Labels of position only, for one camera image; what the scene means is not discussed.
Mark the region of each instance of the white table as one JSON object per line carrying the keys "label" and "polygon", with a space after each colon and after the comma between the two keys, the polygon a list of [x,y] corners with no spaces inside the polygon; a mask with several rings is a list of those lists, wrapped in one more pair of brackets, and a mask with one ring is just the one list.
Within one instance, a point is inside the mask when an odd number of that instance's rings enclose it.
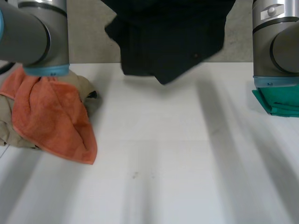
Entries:
{"label": "white table", "polygon": [[9,147],[0,224],[298,224],[299,119],[265,113],[251,63],[178,81],[76,64],[104,99],[93,166]]}

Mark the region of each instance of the gray wall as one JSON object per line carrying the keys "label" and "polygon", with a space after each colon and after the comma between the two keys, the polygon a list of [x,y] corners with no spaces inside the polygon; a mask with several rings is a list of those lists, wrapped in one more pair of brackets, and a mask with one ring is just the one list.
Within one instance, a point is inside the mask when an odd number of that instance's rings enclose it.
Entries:
{"label": "gray wall", "polygon": [[[236,1],[228,15],[224,50],[209,61],[252,62],[251,9],[252,0]],[[119,47],[104,31],[114,16],[114,12],[100,0],[68,0],[72,63],[119,62]]]}

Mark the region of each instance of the orange towel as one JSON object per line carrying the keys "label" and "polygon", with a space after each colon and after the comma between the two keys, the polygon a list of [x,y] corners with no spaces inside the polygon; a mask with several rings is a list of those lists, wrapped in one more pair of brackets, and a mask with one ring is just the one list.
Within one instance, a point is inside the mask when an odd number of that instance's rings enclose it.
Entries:
{"label": "orange towel", "polygon": [[27,76],[18,68],[0,94],[14,99],[14,130],[42,150],[93,164],[97,143],[76,87],[53,77]]}

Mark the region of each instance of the blue ring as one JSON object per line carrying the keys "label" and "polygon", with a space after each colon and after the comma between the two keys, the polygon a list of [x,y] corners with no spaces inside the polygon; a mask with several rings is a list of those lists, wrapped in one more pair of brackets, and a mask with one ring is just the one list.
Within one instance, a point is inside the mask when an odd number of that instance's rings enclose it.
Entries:
{"label": "blue ring", "polygon": [[299,77],[258,77],[253,76],[256,88],[289,87],[299,85]]}
{"label": "blue ring", "polygon": [[25,72],[29,76],[46,76],[46,77],[61,77],[69,74],[70,65],[60,65],[52,67],[41,67],[41,68],[24,68]]}
{"label": "blue ring", "polygon": [[3,19],[3,14],[0,10],[0,41],[3,37],[3,33],[4,33],[4,19]]}

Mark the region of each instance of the beige cloth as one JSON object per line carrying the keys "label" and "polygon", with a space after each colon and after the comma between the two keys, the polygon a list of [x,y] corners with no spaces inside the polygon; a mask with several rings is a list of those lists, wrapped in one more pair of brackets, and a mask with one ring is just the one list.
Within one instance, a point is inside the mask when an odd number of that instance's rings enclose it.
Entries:
{"label": "beige cloth", "polygon": [[15,147],[36,148],[13,129],[11,120],[13,106],[14,100],[0,95],[0,146],[10,144]]}
{"label": "beige cloth", "polygon": [[70,70],[69,75],[58,77],[58,81],[69,83],[77,88],[80,99],[84,104],[88,117],[91,117],[99,108],[102,100],[95,87],[83,76],[77,76]]}
{"label": "beige cloth", "polygon": [[[77,76],[70,71],[69,75],[57,78],[60,82],[66,82],[74,85],[84,104],[88,117],[92,116],[101,104],[101,98],[94,86],[88,79]],[[14,129],[12,124],[12,109],[14,100],[0,95],[0,146],[6,144],[15,147],[37,148],[33,143],[23,139]]]}

